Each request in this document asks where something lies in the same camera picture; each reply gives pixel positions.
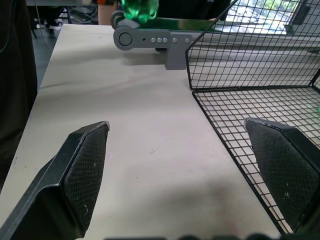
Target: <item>wire mesh basket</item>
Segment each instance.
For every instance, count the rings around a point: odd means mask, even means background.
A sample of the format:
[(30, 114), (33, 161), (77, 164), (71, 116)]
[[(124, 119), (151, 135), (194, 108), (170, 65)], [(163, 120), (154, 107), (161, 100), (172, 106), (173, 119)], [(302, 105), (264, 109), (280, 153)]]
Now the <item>wire mesh basket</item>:
[[(272, 221), (292, 233), (261, 178), (243, 124), (251, 117), (297, 127), (320, 148), (320, 2), (263, 2), (232, 2), (186, 51), (187, 72), (195, 100)], [(269, 13), (257, 20), (239, 8)]]

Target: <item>green object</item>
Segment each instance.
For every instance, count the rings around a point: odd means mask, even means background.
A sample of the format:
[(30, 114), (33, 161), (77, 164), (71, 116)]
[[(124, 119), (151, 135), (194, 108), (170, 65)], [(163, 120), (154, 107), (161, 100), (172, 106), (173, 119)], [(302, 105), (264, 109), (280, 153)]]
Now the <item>green object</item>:
[(121, 0), (126, 19), (145, 23), (157, 16), (159, 0)]

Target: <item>floor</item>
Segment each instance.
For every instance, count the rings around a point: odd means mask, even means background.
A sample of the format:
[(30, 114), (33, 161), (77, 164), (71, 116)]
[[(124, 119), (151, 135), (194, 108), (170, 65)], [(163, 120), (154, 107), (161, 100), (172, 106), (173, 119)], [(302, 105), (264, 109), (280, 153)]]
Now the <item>floor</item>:
[(43, 38), (40, 29), (37, 29), (34, 32), (37, 38), (32, 35), (32, 42), (39, 90), (51, 58), (51, 53), (55, 48), (60, 31), (55, 31), (56, 38), (49, 38), (48, 32), (45, 29), (42, 29)]

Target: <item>gray plastic bracket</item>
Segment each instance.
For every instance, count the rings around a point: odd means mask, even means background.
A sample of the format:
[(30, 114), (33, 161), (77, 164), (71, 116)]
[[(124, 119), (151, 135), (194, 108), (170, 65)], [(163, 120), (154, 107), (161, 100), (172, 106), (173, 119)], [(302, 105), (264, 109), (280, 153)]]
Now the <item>gray plastic bracket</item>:
[(113, 40), (114, 44), (123, 51), (134, 48), (167, 49), (165, 68), (185, 70), (186, 50), (191, 44), (192, 36), (165, 29), (136, 29), (119, 26), (113, 33)]

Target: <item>bottle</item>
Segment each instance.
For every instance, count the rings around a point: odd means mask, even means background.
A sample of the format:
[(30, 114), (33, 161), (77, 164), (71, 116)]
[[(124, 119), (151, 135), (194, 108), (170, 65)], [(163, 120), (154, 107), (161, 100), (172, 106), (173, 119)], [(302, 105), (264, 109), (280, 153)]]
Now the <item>bottle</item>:
[(124, 17), (145, 23), (157, 16), (159, 0), (121, 0)]

